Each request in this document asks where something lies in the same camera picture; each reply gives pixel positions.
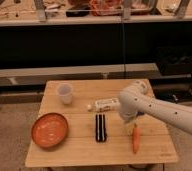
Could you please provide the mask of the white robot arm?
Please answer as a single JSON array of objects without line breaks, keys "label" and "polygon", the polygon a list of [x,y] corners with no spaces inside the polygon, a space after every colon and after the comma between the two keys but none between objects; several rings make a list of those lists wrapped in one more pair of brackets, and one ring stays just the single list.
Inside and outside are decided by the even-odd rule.
[{"label": "white robot arm", "polygon": [[192,135],[192,107],[152,98],[147,93],[148,86],[141,80],[119,92],[118,112],[126,123],[142,112]]}]

